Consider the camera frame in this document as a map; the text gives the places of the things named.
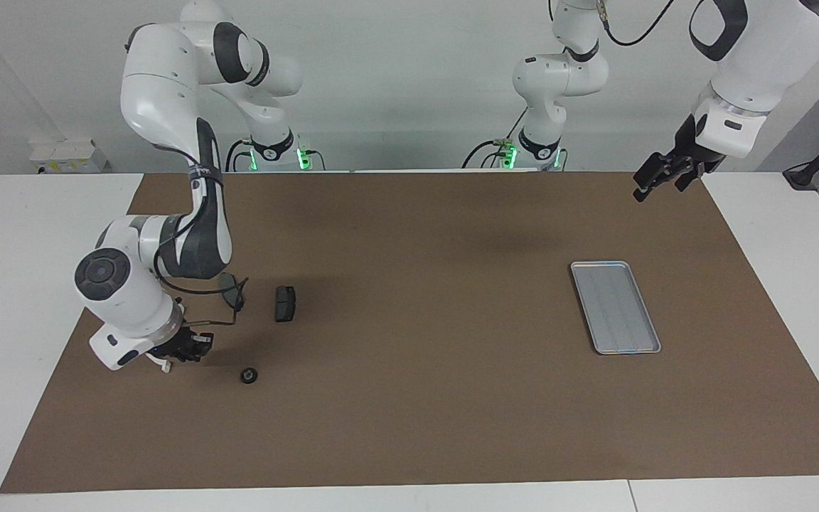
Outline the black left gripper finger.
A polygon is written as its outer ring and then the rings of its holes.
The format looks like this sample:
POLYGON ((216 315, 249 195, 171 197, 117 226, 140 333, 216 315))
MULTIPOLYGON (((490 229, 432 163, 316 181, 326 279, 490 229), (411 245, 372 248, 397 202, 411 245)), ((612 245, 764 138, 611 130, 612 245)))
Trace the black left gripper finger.
POLYGON ((674 187, 679 192, 683 192, 699 175, 702 175, 702 162, 686 161, 680 169, 678 178, 674 181, 674 187))
POLYGON ((654 152, 634 172, 633 180, 636 188, 633 191, 634 200, 644 202, 654 188, 672 181, 676 177, 673 162, 676 160, 672 154, 660 154, 654 152))

